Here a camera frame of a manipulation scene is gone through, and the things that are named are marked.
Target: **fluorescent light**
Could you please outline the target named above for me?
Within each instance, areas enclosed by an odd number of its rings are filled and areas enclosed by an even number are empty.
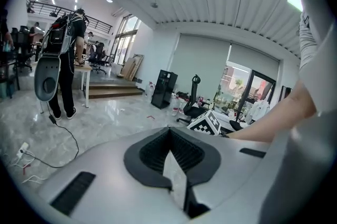
[[[231,77],[231,78],[234,78],[233,76],[229,76],[229,75],[224,75],[224,76],[227,76],[227,77]],[[235,78],[234,78],[235,79]]]
[[[303,11],[303,6],[302,6],[301,0],[288,0],[288,3],[292,4],[293,6],[295,6],[301,12]]]
[[[245,72],[245,73],[249,73],[247,70],[243,70],[243,69],[236,68],[236,67],[233,67],[233,66],[231,66],[231,67],[234,68],[234,69],[237,69],[237,70],[241,70],[241,71],[243,71],[243,72]]]

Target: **sneaker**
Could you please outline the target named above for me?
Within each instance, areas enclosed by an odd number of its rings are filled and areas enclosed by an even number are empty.
[[[56,120],[60,120],[60,119],[61,119],[61,111],[60,111],[59,114],[58,114],[58,113],[54,113],[54,111],[53,111],[53,115],[54,115],[54,118],[55,118]]]
[[[55,118],[56,120],[60,120],[60,119],[61,119],[61,114],[60,114],[59,117],[55,116],[55,114],[54,114],[54,118]]]
[[[72,114],[72,115],[70,115],[70,116],[68,116],[68,115],[67,115],[67,118],[68,118],[68,119],[72,119],[72,118],[75,116],[75,114],[76,114],[77,110],[76,110],[76,108],[75,108],[75,107],[74,107],[73,109],[74,109],[74,111],[73,111],[73,114]]]

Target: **wooden step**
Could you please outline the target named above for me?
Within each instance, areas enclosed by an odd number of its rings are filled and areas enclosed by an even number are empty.
[[[135,84],[90,84],[90,89],[137,89]]]
[[[113,98],[113,97],[124,97],[124,96],[134,96],[142,95],[143,92],[139,89],[90,89],[89,99],[100,99],[100,98]]]

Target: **power strip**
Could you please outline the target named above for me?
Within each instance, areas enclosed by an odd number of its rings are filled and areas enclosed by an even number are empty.
[[[16,156],[18,157],[18,159],[21,159],[22,158],[22,155],[23,153],[21,152],[21,150],[23,152],[25,152],[26,150],[28,150],[28,147],[29,147],[29,144],[24,142],[22,145],[21,145],[21,148],[19,149],[19,151],[16,153]]]

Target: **backpack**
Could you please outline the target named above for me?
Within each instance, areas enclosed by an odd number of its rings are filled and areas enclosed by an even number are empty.
[[[74,24],[77,19],[82,19],[70,14],[59,17],[50,27],[43,39],[42,53],[48,54],[64,54],[70,47],[73,47],[74,38]]]

